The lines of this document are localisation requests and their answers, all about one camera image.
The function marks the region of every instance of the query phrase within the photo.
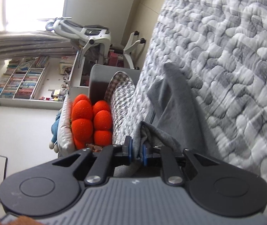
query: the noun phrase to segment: gray ribbed surface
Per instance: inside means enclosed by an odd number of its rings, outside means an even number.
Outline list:
[[[196,205],[184,189],[168,186],[160,177],[111,178],[104,186],[87,189],[70,210],[39,222],[49,225],[267,224],[261,214],[225,218],[209,213]]]

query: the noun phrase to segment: bed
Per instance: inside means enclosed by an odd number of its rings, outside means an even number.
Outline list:
[[[186,76],[223,160],[267,181],[267,0],[165,0],[124,136],[147,115],[167,62]]]

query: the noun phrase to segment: bright window light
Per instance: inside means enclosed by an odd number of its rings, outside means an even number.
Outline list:
[[[63,15],[65,0],[6,0],[6,30],[45,30],[48,19]]]

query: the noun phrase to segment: orange ball cushion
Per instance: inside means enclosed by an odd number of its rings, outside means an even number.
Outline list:
[[[71,113],[71,121],[76,119],[89,119],[93,118],[93,109],[87,100],[80,100],[75,104]]]
[[[94,144],[97,146],[108,146],[112,143],[112,132],[107,130],[98,130],[94,133]]]
[[[98,112],[100,112],[102,110],[106,110],[106,111],[110,112],[111,111],[110,105],[104,100],[97,101],[95,103],[95,105],[93,106],[94,117],[96,116],[96,114]]]
[[[75,139],[85,142],[93,134],[93,123],[89,119],[76,119],[71,124],[71,130]]]
[[[86,147],[86,144],[82,141],[78,141],[77,139],[73,138],[74,144],[77,150],[83,149]]]
[[[94,117],[95,130],[111,130],[113,126],[112,115],[106,110],[98,112]]]
[[[87,101],[91,104],[90,99],[89,99],[86,95],[84,95],[84,94],[80,94],[80,95],[78,95],[78,96],[74,99],[73,104],[72,104],[72,107],[74,107],[75,104],[78,103],[78,102],[81,101],[81,100],[87,100]]]
[[[93,135],[85,141],[86,144],[94,144]]]

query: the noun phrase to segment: checkered cushion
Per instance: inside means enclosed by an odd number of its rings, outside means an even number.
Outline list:
[[[113,119],[113,145],[122,145],[126,136],[124,119],[135,92],[135,85],[127,73],[118,71],[111,79],[104,100],[111,106]]]

